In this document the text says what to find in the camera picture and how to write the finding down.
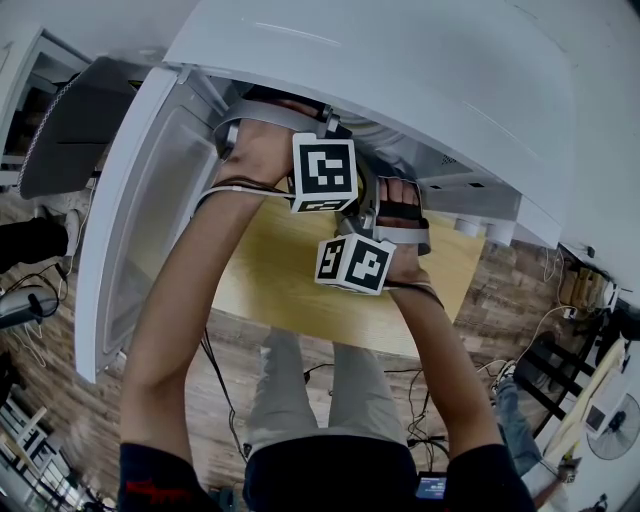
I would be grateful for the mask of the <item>person's left forearm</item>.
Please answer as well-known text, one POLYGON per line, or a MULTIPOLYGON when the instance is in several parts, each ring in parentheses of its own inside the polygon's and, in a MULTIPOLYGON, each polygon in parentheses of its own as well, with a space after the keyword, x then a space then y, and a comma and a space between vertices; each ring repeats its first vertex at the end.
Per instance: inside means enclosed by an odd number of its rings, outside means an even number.
POLYGON ((193 214, 138 318, 121 389, 124 443, 191 458, 185 385, 224 270, 264 202, 219 191, 193 214))

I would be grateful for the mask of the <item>brown cardboard box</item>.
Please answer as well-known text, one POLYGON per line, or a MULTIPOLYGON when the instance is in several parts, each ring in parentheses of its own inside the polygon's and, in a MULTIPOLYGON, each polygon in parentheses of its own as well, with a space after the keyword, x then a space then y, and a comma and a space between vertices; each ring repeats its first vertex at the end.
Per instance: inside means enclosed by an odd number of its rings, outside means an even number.
POLYGON ((581 267, 565 273, 557 298, 561 305, 591 313, 614 308, 619 291, 607 275, 581 267))

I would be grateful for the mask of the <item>beige curved board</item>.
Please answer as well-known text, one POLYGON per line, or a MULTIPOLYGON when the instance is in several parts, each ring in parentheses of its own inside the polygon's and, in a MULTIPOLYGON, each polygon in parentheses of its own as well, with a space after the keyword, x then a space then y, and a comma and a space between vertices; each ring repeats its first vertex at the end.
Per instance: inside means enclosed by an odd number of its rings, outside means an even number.
POLYGON ((542 450, 549 459, 560 459, 578 442, 585 430, 583 418, 590 400, 598 402, 610 411, 608 420, 612 418, 628 389, 628 378, 622 373, 623 363, 627 356, 627 340, 619 338, 607 351, 599 365, 595 368, 589 382, 581 387, 573 407, 561 420, 554 434, 542 450))

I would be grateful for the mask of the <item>person's right leg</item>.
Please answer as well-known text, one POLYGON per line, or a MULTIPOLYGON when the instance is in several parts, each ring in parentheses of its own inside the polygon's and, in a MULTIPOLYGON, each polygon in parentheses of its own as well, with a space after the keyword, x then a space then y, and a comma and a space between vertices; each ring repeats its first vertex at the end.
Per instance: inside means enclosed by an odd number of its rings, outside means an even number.
POLYGON ((370 350, 334 344, 334 377, 328 431, 407 447, 390 385, 370 350))

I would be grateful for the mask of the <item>white desk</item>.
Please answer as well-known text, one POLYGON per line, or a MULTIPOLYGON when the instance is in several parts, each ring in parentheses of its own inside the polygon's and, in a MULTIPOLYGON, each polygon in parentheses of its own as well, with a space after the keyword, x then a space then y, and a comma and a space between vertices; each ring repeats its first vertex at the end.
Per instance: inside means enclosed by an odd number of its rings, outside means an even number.
POLYGON ((15 186, 24 158, 6 141, 17 111, 33 90, 49 96, 84 71, 91 60, 36 23, 0 30, 0 187, 15 186))

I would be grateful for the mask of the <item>white shelf rack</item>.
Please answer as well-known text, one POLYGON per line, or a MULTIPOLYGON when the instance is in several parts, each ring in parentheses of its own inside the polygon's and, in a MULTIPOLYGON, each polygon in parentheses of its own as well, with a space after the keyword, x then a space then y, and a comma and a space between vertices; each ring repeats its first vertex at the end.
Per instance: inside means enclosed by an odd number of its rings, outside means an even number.
POLYGON ((59 450, 44 425, 47 407, 31 411, 12 395, 0 406, 0 487, 18 504, 62 510, 65 477, 55 465, 59 450))

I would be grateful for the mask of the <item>person's left leg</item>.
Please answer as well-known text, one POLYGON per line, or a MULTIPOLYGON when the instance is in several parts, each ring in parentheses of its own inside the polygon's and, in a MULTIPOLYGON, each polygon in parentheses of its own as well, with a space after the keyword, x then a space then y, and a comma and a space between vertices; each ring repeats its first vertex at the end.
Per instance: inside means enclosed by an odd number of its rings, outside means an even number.
POLYGON ((271 329, 260 346, 260 357, 260 379, 247 421, 246 446, 252 453, 318 432, 297 335, 271 329))

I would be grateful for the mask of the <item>black metal frame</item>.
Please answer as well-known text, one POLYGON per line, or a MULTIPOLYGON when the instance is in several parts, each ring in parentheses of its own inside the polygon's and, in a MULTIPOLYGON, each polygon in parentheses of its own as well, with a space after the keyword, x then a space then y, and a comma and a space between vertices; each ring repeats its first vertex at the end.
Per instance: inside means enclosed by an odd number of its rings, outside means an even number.
POLYGON ((516 385, 526 391, 545 410, 546 414, 534 429, 537 437, 552 419, 563 420, 567 412, 561 407, 568 395, 578 398, 583 387, 577 377, 592 377, 595 366, 587 362, 595 344, 594 337, 584 337, 576 351, 570 351, 560 345, 552 331, 544 331, 534 337, 533 343, 518 359, 514 373, 516 385))

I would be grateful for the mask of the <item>white microwave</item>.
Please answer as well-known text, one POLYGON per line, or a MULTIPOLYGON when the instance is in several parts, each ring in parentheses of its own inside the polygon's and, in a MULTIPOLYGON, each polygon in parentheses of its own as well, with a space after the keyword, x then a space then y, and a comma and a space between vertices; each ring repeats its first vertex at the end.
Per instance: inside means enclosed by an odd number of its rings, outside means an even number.
POLYGON ((430 210, 555 247, 574 169, 567 58, 505 0, 200 0, 165 60, 332 105, 430 210))

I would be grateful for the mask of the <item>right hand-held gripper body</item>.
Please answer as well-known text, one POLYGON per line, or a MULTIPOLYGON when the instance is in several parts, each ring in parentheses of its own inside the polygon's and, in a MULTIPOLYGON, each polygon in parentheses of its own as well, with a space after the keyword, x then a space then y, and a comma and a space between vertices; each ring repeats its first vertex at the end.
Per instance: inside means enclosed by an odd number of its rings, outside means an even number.
POLYGON ((423 216, 422 195, 414 179, 359 173, 358 198, 336 213, 337 231, 318 246, 315 282, 354 293, 379 295, 393 288, 388 279, 396 250, 413 247, 420 256, 431 252, 429 222, 423 216), (381 196, 380 184, 408 186, 415 202, 393 202, 381 196))

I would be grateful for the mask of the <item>grey chair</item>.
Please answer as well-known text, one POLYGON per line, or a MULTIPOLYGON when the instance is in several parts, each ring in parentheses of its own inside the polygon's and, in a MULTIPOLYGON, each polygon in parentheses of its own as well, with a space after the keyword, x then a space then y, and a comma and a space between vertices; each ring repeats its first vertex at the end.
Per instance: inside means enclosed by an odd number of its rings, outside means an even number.
POLYGON ((16 184, 29 200, 82 190, 136 95, 131 65, 97 58, 62 87, 38 126, 16 184))

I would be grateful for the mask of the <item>grey mesh fan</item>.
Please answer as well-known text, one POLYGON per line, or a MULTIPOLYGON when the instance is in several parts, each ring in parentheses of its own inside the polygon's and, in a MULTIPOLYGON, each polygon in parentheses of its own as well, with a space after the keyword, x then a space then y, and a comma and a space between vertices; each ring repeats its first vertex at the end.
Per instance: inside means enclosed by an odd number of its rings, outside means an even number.
POLYGON ((608 425, 597 438, 588 438, 588 445, 596 457, 613 461, 624 456, 640 435, 640 405, 626 394, 608 425))

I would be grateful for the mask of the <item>person's black shirt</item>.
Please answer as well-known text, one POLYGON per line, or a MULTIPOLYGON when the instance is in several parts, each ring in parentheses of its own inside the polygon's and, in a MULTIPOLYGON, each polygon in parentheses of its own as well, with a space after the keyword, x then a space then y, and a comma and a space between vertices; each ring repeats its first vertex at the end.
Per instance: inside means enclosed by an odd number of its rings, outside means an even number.
MULTIPOLYGON (((120 465, 118 512, 223 512, 177 456, 125 443, 120 465)), ((246 466, 243 498, 252 512, 536 512, 502 444, 454 457, 440 499, 418 498, 418 485, 407 447, 322 435, 258 450, 246 466)))

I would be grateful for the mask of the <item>black screen device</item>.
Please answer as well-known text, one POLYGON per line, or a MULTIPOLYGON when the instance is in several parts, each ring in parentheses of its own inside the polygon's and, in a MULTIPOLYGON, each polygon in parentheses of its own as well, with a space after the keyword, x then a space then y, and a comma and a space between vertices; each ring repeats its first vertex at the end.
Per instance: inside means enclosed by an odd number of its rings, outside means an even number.
POLYGON ((440 502, 444 499, 446 483, 445 472, 421 471, 418 473, 416 498, 422 501, 440 502))

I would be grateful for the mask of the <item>person's leg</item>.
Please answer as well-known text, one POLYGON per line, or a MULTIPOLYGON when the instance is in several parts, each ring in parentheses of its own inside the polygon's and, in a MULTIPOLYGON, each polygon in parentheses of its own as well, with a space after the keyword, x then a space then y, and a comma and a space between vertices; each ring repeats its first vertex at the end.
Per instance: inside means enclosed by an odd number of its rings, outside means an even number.
POLYGON ((407 447, 390 385, 370 350, 334 344, 334 377, 328 431, 407 447))
POLYGON ((318 432, 297 335, 271 329, 260 346, 260 357, 260 379, 247 421, 246 446, 252 453, 318 432))

